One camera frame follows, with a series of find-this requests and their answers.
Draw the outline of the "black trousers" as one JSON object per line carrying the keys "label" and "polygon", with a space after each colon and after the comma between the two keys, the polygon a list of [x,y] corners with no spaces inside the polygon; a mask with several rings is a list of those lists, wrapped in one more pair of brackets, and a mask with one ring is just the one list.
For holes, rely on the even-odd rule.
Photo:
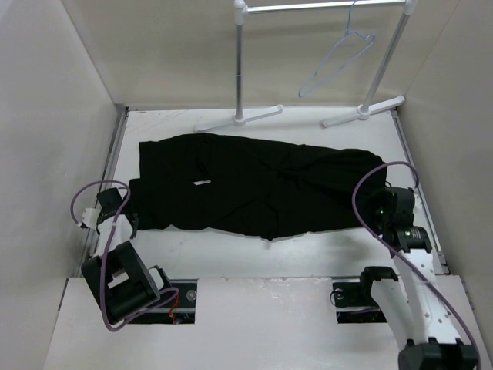
{"label": "black trousers", "polygon": [[213,228],[267,240],[357,227],[384,187],[376,154],[195,133],[139,144],[129,207],[140,230]]}

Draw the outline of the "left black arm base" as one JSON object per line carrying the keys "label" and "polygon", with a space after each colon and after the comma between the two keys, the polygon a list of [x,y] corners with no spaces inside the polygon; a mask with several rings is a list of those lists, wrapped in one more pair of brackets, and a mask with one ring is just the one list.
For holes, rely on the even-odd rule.
{"label": "left black arm base", "polygon": [[179,289],[177,298],[135,318],[131,325],[180,325],[194,324],[198,280],[171,280],[171,285]]}

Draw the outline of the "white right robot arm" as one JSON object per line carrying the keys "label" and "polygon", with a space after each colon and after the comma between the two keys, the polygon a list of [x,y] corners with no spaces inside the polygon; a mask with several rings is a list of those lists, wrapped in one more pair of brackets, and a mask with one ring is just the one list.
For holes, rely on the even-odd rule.
{"label": "white right robot arm", "polygon": [[452,312],[438,297],[431,241],[414,225],[412,189],[385,187],[364,204],[371,230],[390,247],[393,267],[366,267],[357,296],[377,304],[398,346],[400,369],[476,369],[479,354],[466,344]]}

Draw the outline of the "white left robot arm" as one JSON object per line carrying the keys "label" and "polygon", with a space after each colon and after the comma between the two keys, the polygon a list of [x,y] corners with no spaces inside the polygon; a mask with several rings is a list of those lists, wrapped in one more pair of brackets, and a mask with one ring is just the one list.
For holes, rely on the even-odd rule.
{"label": "white left robot arm", "polygon": [[99,208],[86,208],[79,222],[81,228],[97,235],[95,252],[82,264],[86,280],[103,316],[112,331],[152,308],[167,306],[178,294],[161,267],[146,267],[132,245],[138,217],[124,204],[116,188],[96,196]]}

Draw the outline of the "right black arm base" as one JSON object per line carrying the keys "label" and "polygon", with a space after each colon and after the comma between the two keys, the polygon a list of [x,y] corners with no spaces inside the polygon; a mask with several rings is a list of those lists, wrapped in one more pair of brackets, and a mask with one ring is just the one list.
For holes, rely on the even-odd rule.
{"label": "right black arm base", "polygon": [[387,322],[375,300],[363,292],[359,281],[333,282],[330,303],[335,307],[338,324]]}

